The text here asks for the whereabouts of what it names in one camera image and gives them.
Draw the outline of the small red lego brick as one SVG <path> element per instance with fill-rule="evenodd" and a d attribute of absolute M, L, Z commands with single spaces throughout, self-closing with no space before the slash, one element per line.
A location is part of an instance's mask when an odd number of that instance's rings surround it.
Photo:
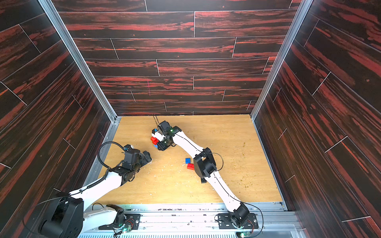
<path fill-rule="evenodd" d="M 159 140 L 158 140 L 157 138 L 155 138 L 155 137 L 151 137 L 151 141 L 152 141 L 152 143 L 153 143 L 154 145 L 157 145 L 158 142 L 159 142 Z"/>

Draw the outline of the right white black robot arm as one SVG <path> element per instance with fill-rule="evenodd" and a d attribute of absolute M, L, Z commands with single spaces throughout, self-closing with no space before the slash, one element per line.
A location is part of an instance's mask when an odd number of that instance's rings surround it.
<path fill-rule="evenodd" d="M 201 181 L 208 182 L 222 199 L 231 223 L 237 228 L 245 225 L 250 212 L 222 179 L 213 152 L 209 148 L 197 145 L 179 127 L 172 127 L 167 121 L 161 122 L 153 129 L 151 135 L 151 141 L 158 150 L 164 151 L 171 146 L 179 146 L 185 150 L 192 157 L 194 171 Z"/>

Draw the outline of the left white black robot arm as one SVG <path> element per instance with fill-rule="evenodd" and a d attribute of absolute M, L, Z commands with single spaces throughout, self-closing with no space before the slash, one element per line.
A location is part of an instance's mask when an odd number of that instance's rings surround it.
<path fill-rule="evenodd" d="M 130 147 L 125 149 L 124 160 L 107 169 L 102 178 L 50 200 L 38 226 L 38 234 L 47 238 L 76 238 L 95 228 L 126 231 L 132 223 L 122 207 L 109 204 L 98 210 L 87 209 L 110 191 L 133 181 L 141 167 L 151 162 L 149 152 Z"/>

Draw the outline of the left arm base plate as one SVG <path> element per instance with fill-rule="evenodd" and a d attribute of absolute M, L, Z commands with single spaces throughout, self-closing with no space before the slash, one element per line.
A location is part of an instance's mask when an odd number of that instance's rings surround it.
<path fill-rule="evenodd" d="M 131 230 L 137 230 L 140 225 L 140 214 L 124 214 L 117 216 L 113 223 L 109 225 L 103 225 L 98 230 L 103 231 L 124 231 L 130 232 Z"/>

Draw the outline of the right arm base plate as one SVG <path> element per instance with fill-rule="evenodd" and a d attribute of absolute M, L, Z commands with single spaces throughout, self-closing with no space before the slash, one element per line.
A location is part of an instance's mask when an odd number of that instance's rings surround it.
<path fill-rule="evenodd" d="M 220 230 L 229 229 L 258 229 L 258 220 L 254 213 L 250 213 L 246 219 L 233 217 L 230 213 L 219 213 L 214 217 Z"/>

